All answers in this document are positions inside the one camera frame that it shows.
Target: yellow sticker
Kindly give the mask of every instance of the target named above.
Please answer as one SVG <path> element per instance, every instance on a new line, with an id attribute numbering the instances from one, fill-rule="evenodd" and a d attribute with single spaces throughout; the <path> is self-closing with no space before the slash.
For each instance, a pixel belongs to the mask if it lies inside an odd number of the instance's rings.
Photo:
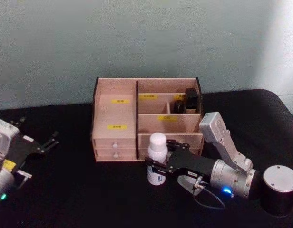
<path id="1" fill-rule="evenodd" d="M 9 172 L 12 172 L 13 168 L 16 166 L 16 163 L 9 161 L 7 159 L 4 160 L 3 167 L 7 169 Z"/>
<path id="2" fill-rule="evenodd" d="M 161 121 L 177 121 L 177 116 L 175 116 L 175 115 L 159 115 L 158 120 L 161 120 Z"/>
<path id="3" fill-rule="evenodd" d="M 129 99 L 113 99 L 112 103 L 114 103 L 114 104 L 129 104 L 130 100 Z"/>
<path id="4" fill-rule="evenodd" d="M 126 125 L 108 125 L 107 129 L 109 129 L 109 130 L 126 130 L 127 126 Z"/>
<path id="5" fill-rule="evenodd" d="M 174 100 L 184 100 L 185 99 L 185 94 L 175 94 L 174 95 Z"/>
<path id="6" fill-rule="evenodd" d="M 139 94 L 140 100 L 156 100 L 157 98 L 157 94 Z"/>

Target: drawer knob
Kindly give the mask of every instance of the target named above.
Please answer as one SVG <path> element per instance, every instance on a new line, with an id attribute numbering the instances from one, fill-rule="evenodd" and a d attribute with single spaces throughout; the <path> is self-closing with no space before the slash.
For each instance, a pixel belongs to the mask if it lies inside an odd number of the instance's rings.
<path id="1" fill-rule="evenodd" d="M 118 148 L 118 144 L 117 144 L 116 142 L 114 142 L 114 144 L 113 144 L 113 148 L 114 148 L 114 149 Z"/>
<path id="2" fill-rule="evenodd" d="M 119 153 L 118 152 L 115 152 L 114 155 L 113 155 L 113 157 L 114 158 L 119 158 Z"/>

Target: white bottle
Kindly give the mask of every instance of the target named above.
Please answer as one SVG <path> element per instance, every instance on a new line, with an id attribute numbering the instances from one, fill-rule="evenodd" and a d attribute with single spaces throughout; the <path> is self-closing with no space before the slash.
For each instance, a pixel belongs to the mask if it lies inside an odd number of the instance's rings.
<path id="1" fill-rule="evenodd" d="M 162 133 L 154 133 L 150 137 L 148 156 L 154 161 L 164 163 L 167 155 L 166 136 Z M 152 167 L 147 167 L 147 179 L 153 185 L 161 185 L 166 181 L 166 177 L 152 171 Z"/>

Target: gray wall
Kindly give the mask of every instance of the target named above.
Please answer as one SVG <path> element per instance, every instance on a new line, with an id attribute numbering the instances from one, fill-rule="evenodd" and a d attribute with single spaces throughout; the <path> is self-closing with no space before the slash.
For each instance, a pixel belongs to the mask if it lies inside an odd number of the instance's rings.
<path id="1" fill-rule="evenodd" d="M 293 113 L 293 0 L 0 0 L 0 109 L 90 102 L 97 76 L 264 88 Z"/>

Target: black tablecloth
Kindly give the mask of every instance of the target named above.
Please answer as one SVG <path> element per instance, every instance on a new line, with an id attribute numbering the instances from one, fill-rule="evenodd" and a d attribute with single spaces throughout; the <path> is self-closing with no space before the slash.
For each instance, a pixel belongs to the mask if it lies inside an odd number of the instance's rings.
<path id="1" fill-rule="evenodd" d="M 204 94 L 205 112 L 219 111 L 238 151 L 264 171 L 293 166 L 293 116 L 266 90 Z M 60 145 L 46 158 L 28 160 L 33 174 L 22 189 L 0 204 L 0 227 L 289 227 L 262 210 L 258 201 L 229 199 L 227 210 L 198 206 L 176 180 L 151 186 L 143 162 L 95 162 L 90 104 L 0 111 L 3 120 L 26 116 L 23 133 L 45 142 L 59 131 Z M 203 155 L 218 158 L 211 145 Z"/>

